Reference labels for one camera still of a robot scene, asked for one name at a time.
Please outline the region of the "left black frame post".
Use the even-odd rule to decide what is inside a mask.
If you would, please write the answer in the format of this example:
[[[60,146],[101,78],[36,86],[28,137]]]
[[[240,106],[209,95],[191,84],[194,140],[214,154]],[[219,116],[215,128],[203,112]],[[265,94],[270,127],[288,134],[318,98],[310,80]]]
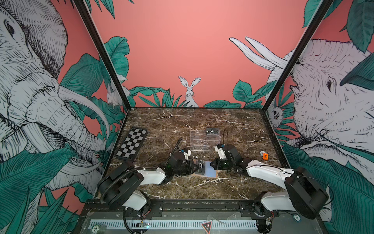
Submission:
[[[93,40],[93,43],[95,44],[96,49],[98,50],[98,53],[112,79],[114,82],[115,87],[117,88],[117,91],[126,107],[127,112],[131,110],[131,105],[123,91],[123,86],[121,85],[118,76],[116,74],[115,68],[113,66],[113,63],[107,53],[107,50],[104,46],[104,43],[101,40],[101,37],[97,31],[97,28],[94,25],[94,22],[90,16],[90,13],[88,11],[88,8],[86,6],[85,1],[80,0],[74,0],[74,4],[85,24],[86,29],[88,30],[91,39]]]

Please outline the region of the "red triangle warning sticker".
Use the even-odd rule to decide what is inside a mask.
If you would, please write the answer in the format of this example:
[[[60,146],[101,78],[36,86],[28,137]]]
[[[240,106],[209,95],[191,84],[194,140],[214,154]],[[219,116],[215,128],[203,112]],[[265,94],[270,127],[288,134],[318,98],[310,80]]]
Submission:
[[[204,231],[206,232],[206,234],[210,234],[211,229],[212,229],[212,223],[213,223],[212,220],[205,221],[205,222],[201,223],[201,226],[204,229]]]

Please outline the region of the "clear plastic organizer box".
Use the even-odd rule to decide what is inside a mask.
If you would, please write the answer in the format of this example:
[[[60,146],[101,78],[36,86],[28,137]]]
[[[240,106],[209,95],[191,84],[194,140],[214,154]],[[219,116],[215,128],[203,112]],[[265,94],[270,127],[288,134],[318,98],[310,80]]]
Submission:
[[[220,135],[207,136],[205,130],[190,131],[190,149],[192,151],[214,151],[214,147],[220,143]]]

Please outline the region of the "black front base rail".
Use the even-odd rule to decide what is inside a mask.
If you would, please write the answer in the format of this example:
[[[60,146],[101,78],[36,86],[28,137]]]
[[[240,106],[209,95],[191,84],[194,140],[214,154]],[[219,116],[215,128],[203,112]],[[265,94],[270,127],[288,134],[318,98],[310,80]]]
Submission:
[[[259,200],[204,200],[204,199],[151,199],[150,204],[150,212],[147,214],[146,217],[162,217],[166,215],[168,212],[176,212],[176,213],[229,213],[229,212],[239,212],[243,217],[254,217],[260,218],[255,214],[254,205],[260,205]],[[272,213],[274,215],[280,214],[298,214],[296,211],[287,211],[287,210],[278,210],[273,211],[265,211],[265,207],[262,208],[266,217],[271,216]],[[86,202],[84,205],[83,211],[81,216],[87,216],[89,212],[99,213],[99,212],[115,212],[123,214],[124,207],[120,207],[118,209],[110,209],[107,205],[102,204],[99,202],[98,199],[92,199]],[[138,216],[138,212],[132,208],[128,208],[127,215],[130,217],[140,217]]]

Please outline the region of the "black white checkerboard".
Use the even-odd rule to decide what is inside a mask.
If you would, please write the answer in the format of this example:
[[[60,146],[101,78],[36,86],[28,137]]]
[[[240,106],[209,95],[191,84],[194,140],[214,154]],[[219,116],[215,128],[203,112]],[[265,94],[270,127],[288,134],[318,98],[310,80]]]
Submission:
[[[115,156],[121,160],[134,162],[147,134],[147,129],[132,127]]]

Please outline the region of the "black VIP card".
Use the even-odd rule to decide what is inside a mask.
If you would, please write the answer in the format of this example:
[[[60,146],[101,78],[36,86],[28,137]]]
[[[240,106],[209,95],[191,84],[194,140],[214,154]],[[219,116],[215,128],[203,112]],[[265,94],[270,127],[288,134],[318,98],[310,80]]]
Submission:
[[[205,161],[204,160],[198,160],[198,171],[196,173],[199,175],[205,174]]]
[[[219,128],[207,128],[205,130],[205,133],[207,136],[219,136],[220,135],[220,130]]]

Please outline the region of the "right black frame post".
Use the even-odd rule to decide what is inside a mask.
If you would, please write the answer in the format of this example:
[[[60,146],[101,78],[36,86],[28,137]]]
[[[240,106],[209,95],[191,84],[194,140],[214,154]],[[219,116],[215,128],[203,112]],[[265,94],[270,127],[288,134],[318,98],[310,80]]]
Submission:
[[[297,47],[294,50],[289,62],[287,63],[286,67],[284,68],[280,78],[278,79],[277,83],[274,86],[269,98],[266,100],[265,105],[262,107],[262,111],[265,112],[270,107],[273,99],[276,97],[277,93],[279,92],[280,88],[282,87],[285,80],[291,73],[292,68],[295,66],[297,60],[304,52],[307,44],[311,40],[312,36],[314,35],[315,31],[319,27],[320,23],[322,22],[324,16],[326,15],[327,11],[329,10],[330,6],[333,4],[333,0],[323,0],[319,3],[312,19],[309,22],[300,42],[298,43]]]

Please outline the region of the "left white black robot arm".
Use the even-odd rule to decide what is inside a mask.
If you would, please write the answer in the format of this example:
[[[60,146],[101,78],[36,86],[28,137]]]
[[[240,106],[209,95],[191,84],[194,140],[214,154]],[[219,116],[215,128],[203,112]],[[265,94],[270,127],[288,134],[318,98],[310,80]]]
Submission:
[[[199,170],[199,165],[190,159],[190,151],[175,151],[156,167],[135,166],[126,161],[118,166],[98,184],[100,202],[110,209],[131,208],[138,216],[145,216],[151,209],[150,198],[138,188],[143,185],[163,185],[175,176],[188,176]]]

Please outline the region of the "white perforated vent strip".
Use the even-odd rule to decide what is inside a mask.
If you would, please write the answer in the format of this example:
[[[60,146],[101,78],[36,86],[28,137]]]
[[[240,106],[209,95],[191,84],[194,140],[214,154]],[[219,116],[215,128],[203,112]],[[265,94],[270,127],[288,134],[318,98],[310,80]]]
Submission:
[[[255,220],[212,220],[211,230],[257,230]],[[193,230],[202,229],[201,223],[203,220],[191,220],[191,219],[146,219],[141,221],[127,220],[127,225],[133,230],[167,230],[167,229],[181,229],[181,230]],[[126,230],[123,220],[119,219],[92,219],[87,228],[97,233],[101,230]]]

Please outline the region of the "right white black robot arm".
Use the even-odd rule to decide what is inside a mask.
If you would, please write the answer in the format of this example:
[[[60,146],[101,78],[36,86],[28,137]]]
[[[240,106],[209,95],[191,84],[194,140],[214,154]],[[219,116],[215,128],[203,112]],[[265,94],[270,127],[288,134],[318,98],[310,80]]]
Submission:
[[[284,211],[315,219],[331,203],[328,193],[305,168],[281,168],[243,158],[231,144],[218,144],[215,151],[218,158],[210,164],[215,170],[233,170],[240,176],[262,179],[283,188],[282,192],[263,192],[253,201],[252,210],[258,217]]]

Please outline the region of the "black frame post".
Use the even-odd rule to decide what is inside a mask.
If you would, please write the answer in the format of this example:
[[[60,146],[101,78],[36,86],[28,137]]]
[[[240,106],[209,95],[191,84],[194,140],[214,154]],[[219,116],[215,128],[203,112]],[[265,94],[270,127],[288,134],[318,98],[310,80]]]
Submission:
[[[289,62],[287,63],[286,67],[284,68],[280,78],[278,79],[277,83],[274,86],[269,98],[266,100],[265,105],[262,107],[262,111],[265,112],[270,107],[273,99],[276,97],[277,93],[279,92],[280,88],[282,87],[285,80],[291,73],[292,68],[295,66],[297,60],[304,52],[307,44],[311,40],[312,36],[314,35],[315,31],[319,27],[320,23],[322,22],[324,16],[326,15],[327,11],[329,10],[330,6],[333,4],[333,0],[323,0],[319,3],[312,19],[309,22],[300,42],[298,43],[297,47],[294,50]]]
[[[86,29],[88,30],[91,39],[93,40],[93,43],[95,44],[96,49],[98,50],[98,53],[112,79],[114,82],[115,87],[117,88],[117,91],[126,107],[127,112],[131,110],[131,105],[123,91],[123,86],[121,85],[118,76],[116,74],[115,68],[113,66],[113,63],[107,53],[107,50],[104,46],[104,43],[101,40],[101,37],[97,31],[97,28],[94,25],[94,22],[90,16],[90,13],[88,11],[88,8],[86,6],[85,1],[80,0],[74,0],[74,4],[85,24]]]

